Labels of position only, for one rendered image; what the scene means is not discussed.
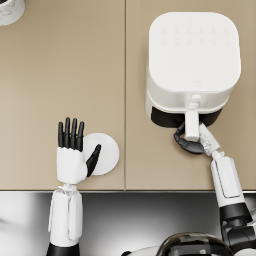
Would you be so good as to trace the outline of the pale white air fryer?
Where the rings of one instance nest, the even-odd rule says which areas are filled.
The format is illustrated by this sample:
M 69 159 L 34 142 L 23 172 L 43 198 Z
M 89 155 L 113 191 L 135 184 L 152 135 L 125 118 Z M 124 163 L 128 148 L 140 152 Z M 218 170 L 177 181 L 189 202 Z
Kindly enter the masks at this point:
M 149 29 L 146 113 L 185 116 L 185 138 L 199 139 L 199 116 L 223 108 L 241 74 L 238 31 L 213 12 L 168 12 Z

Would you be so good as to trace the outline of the white marbled pot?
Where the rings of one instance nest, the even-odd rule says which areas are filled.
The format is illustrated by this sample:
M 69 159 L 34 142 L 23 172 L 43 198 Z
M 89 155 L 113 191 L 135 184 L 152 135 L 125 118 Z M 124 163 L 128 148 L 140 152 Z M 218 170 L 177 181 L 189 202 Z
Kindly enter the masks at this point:
M 0 26 L 13 24 L 25 11 L 25 0 L 0 0 Z

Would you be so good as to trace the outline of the round white plate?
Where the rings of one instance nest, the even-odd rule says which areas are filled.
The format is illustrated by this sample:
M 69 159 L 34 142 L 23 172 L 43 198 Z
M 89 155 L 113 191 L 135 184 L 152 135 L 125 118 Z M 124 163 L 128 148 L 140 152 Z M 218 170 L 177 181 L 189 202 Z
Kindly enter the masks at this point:
M 107 134 L 92 133 L 83 138 L 87 176 L 99 176 L 110 172 L 118 163 L 119 147 Z

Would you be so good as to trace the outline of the dark round robot body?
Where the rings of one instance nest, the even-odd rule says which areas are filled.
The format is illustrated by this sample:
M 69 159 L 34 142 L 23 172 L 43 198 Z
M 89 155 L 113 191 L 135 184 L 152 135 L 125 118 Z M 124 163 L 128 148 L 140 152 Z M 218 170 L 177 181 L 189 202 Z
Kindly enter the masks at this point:
M 234 256 L 229 247 L 215 236 L 204 233 L 178 233 L 160 246 L 125 251 L 121 256 Z

